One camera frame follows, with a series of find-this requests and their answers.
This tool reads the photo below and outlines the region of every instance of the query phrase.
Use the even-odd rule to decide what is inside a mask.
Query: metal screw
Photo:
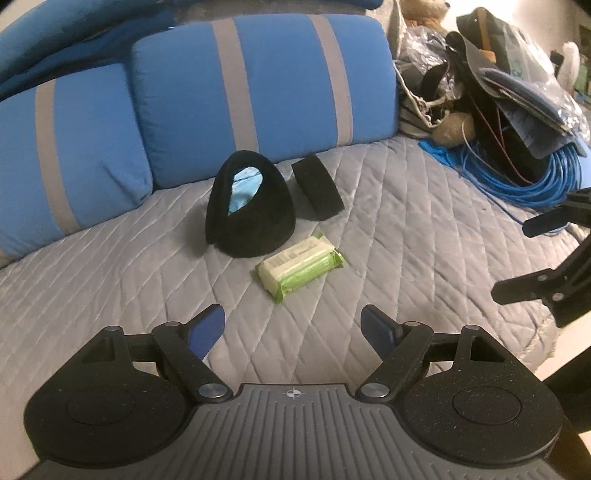
[[[205,398],[221,398],[228,393],[226,385],[219,383],[207,383],[199,387],[199,395]]]
[[[361,393],[368,398],[384,398],[390,389],[381,383],[366,383],[361,387]]]

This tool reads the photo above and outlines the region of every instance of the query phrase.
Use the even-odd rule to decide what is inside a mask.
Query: pile of clutter
[[[443,0],[400,7],[404,133],[520,223],[507,203],[545,211],[591,186],[587,120],[540,46],[484,8],[448,33]]]

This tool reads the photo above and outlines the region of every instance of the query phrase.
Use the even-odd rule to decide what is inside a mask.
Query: ribbed gray surface
[[[301,395],[288,395],[299,391]],[[168,448],[108,471],[44,462],[26,480],[560,480],[543,461],[484,470],[439,459],[393,412],[342,385],[246,385],[235,400],[198,409]]]

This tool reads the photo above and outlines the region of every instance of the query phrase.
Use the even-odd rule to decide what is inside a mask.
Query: mattress
[[[139,209],[0,270],[2,480],[36,460],[22,424],[27,400],[107,325],[142,333],[220,303],[226,329],[206,362],[234,389],[242,382],[343,382],[354,389],[380,363],[359,327],[368,303],[438,332],[481,325],[531,369],[549,356],[557,331],[548,310],[538,302],[501,307],[490,290],[496,280],[556,267],[577,246],[575,237],[526,238],[408,138],[319,157],[345,210],[310,220],[291,161],[279,164],[298,215],[289,243],[321,230],[347,266],[281,304],[253,276],[260,258],[232,259],[207,245],[212,180],[156,192]]]

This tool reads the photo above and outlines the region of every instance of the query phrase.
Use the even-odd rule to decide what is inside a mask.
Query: gray stripe
[[[228,98],[236,150],[258,152],[251,93],[236,24],[234,20],[227,18],[213,21],[212,25],[222,65],[222,77]]]
[[[308,16],[318,34],[329,70],[330,84],[335,99],[336,144],[338,147],[351,145],[353,142],[353,108],[351,107],[351,94],[343,54],[328,18],[323,15]]]
[[[80,225],[70,209],[61,179],[60,159],[57,156],[56,134],[53,123],[53,100],[56,81],[39,85],[35,90],[35,132],[41,181],[45,188],[49,210],[57,226],[66,234],[77,232]]]
[[[10,262],[10,257],[0,248],[0,267],[8,265]]]

